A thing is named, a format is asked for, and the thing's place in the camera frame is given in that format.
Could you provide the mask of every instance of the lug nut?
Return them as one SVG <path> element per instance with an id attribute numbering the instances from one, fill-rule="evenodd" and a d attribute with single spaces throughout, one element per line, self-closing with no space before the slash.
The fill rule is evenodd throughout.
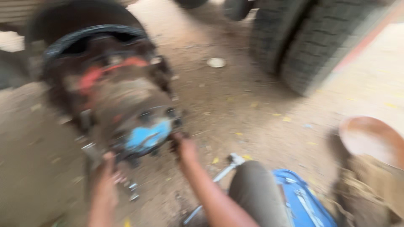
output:
<path id="1" fill-rule="evenodd" d="M 167 109 L 167 116 L 170 118 L 175 118 L 175 109 L 170 107 Z"/>

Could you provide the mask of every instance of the metal disc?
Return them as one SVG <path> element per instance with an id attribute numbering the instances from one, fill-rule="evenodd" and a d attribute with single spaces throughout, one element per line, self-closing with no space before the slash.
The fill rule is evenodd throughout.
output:
<path id="1" fill-rule="evenodd" d="M 214 57 L 208 60 L 207 64 L 213 68 L 222 68 L 226 65 L 226 60 L 220 57 Z"/>

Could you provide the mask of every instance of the blue paint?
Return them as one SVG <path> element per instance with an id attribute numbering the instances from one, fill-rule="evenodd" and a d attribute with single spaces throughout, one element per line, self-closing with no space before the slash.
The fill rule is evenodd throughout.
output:
<path id="1" fill-rule="evenodd" d="M 169 120 L 155 124 L 151 128 L 134 128 L 130 133 L 126 148 L 130 150 L 137 149 L 136 152 L 142 152 L 165 140 L 170 132 L 171 123 Z"/>

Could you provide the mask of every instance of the knee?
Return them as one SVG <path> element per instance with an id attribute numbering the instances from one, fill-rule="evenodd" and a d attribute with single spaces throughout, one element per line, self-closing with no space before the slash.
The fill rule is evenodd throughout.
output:
<path id="1" fill-rule="evenodd" d="M 262 174 L 264 172 L 267 172 L 267 170 L 261 165 L 261 163 L 257 161 L 247 161 L 237 167 L 237 172 L 236 174 L 242 175 L 242 176 L 253 176 L 257 174 Z"/>

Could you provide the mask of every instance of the hand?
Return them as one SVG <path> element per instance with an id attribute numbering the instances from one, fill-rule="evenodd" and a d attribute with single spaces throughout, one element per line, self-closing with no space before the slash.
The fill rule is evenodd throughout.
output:
<path id="1" fill-rule="evenodd" d="M 177 153 L 182 168 L 198 161 L 196 144 L 188 134 L 177 132 L 172 134 L 171 138 L 173 139 L 173 150 Z"/>
<path id="2" fill-rule="evenodd" d="M 100 198 L 107 200 L 111 206 L 118 204 L 116 185 L 124 180 L 119 171 L 115 172 L 115 157 L 113 152 L 103 155 L 104 162 L 94 172 L 92 200 Z"/>

